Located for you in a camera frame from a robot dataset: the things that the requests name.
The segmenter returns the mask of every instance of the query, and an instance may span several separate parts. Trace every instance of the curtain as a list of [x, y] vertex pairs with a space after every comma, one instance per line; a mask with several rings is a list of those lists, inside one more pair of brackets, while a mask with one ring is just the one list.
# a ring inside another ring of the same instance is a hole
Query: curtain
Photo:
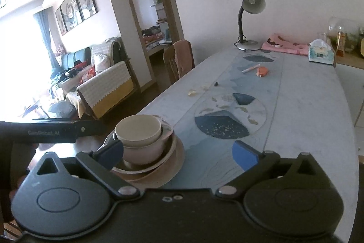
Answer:
[[52, 68], [57, 68], [57, 67], [59, 67], [59, 64], [52, 51], [51, 34], [49, 31], [49, 21], [48, 21], [48, 10], [49, 9], [50, 8], [40, 11], [40, 12], [34, 14], [33, 17], [39, 25], [39, 28], [40, 28], [40, 31], [42, 34], [42, 38], [43, 38], [43, 42], [48, 51], [48, 55], [49, 55], [49, 59], [51, 61]]

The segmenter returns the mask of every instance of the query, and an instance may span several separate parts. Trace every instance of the pen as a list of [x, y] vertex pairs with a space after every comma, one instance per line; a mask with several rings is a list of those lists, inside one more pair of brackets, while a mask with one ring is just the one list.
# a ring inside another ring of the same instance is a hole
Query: pen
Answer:
[[247, 69], [243, 70], [241, 73], [242, 73], [242, 74], [244, 74], [244, 73], [246, 73], [246, 72], [248, 72], [248, 71], [251, 71], [251, 70], [253, 70], [253, 69], [255, 69], [255, 68], [258, 68], [259, 66], [260, 66], [260, 64], [257, 64], [257, 65], [255, 65], [255, 66], [249, 67], [249, 68], [247, 68]]

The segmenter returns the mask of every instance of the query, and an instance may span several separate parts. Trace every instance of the person's hand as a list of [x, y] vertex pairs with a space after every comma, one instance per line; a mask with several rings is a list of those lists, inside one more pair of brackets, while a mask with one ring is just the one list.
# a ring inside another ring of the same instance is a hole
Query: person's hand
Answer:
[[[38, 148], [38, 146], [39, 146], [39, 144], [37, 144], [37, 143], [34, 143], [34, 144], [32, 144], [32, 147], [33, 147], [33, 149], [35, 150], [35, 149], [37, 149]], [[24, 179], [27, 177], [27, 175], [23, 175], [23, 176], [21, 176], [19, 179], [18, 179], [18, 181], [16, 182], [16, 188], [17, 189], [15, 189], [15, 190], [12, 190], [10, 193], [9, 193], [9, 199], [10, 199], [10, 201], [12, 201], [13, 200], [13, 198], [14, 198], [14, 196], [15, 196], [15, 194], [16, 194], [16, 192], [17, 192], [17, 190], [20, 188], [20, 186], [21, 186], [21, 184], [23, 183], [23, 181], [24, 181]]]
[[21, 184], [23, 183], [23, 181], [24, 181], [24, 179], [25, 179], [26, 177], [27, 177], [27, 175], [23, 175], [22, 177], [20, 177], [20, 178], [18, 179], [18, 181], [17, 181], [17, 183], [16, 183], [16, 187], [17, 187], [17, 189], [14, 189], [14, 190], [12, 190], [12, 191], [9, 193], [9, 199], [10, 199], [10, 201], [12, 201], [12, 200], [13, 200], [13, 198], [14, 198], [14, 196], [15, 196], [16, 192], [18, 191], [18, 188], [20, 188]]

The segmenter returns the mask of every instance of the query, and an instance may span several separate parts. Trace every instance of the doorway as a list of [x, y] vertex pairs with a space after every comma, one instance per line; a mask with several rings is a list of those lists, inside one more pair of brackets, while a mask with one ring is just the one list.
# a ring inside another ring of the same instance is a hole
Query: doorway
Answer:
[[179, 34], [171, 0], [129, 0], [141, 46], [161, 92], [171, 84], [163, 52], [178, 41]]

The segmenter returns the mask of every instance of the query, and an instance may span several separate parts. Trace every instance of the ceramic bowl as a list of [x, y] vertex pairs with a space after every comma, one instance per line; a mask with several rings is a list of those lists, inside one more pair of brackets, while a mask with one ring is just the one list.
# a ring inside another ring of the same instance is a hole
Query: ceramic bowl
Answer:
[[131, 115], [121, 120], [115, 133], [124, 147], [142, 148], [161, 136], [161, 119], [153, 115]]
[[139, 190], [163, 186], [180, 171], [185, 159], [185, 150], [181, 140], [175, 135], [174, 138], [176, 138], [177, 141], [176, 148], [173, 150], [172, 155], [156, 169], [148, 173], [140, 174], [120, 174], [115, 171], [113, 172], [121, 179], [127, 181], [136, 188], [139, 188]]
[[117, 164], [112, 170], [123, 175], [129, 175], [129, 180], [137, 179], [144, 176], [146, 173], [158, 168], [166, 162], [173, 154], [176, 148], [177, 138], [173, 133], [164, 146], [162, 155], [153, 163], [148, 165], [134, 165], [124, 159]]
[[143, 147], [128, 147], [124, 145], [123, 160], [133, 165], [146, 165], [153, 163], [162, 155], [165, 143], [172, 133], [173, 128], [167, 122], [163, 122], [162, 134], [153, 143]]

